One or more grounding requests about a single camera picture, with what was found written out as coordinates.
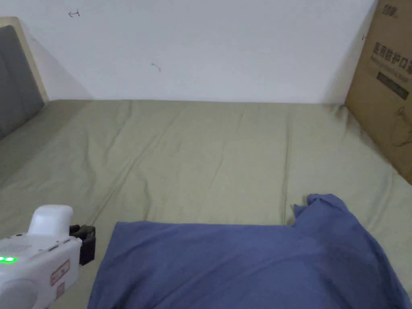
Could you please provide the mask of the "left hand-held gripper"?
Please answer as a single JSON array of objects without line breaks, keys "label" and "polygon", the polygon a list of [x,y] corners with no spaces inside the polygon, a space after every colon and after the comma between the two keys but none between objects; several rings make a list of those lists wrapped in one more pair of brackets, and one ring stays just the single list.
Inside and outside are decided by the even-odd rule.
[{"label": "left hand-held gripper", "polygon": [[67,205],[40,206],[27,233],[0,241],[2,309],[48,308],[94,260],[96,229],[71,225],[72,215]]}]

